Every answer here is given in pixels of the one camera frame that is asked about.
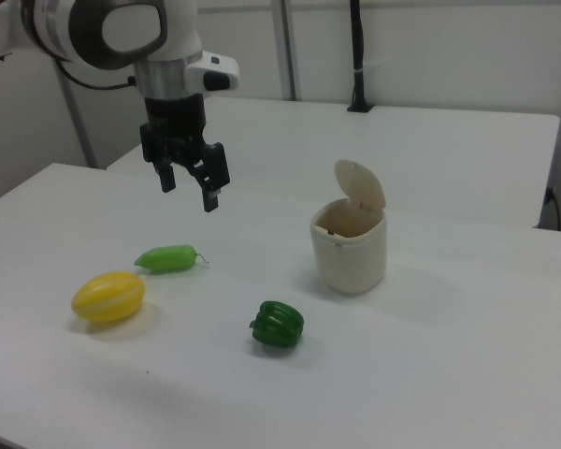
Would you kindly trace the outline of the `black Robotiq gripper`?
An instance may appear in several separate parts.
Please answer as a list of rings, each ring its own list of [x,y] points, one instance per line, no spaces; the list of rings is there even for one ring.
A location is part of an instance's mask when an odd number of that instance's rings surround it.
[[[203,138],[204,96],[192,94],[177,100],[145,97],[144,104],[148,123],[140,126],[143,158],[153,165],[162,191],[168,193],[176,188],[172,160],[179,165],[191,165],[188,172],[202,189],[204,211],[216,210],[218,195],[230,183],[230,175],[223,144],[205,144]],[[179,144],[179,155],[170,158],[167,139]]]

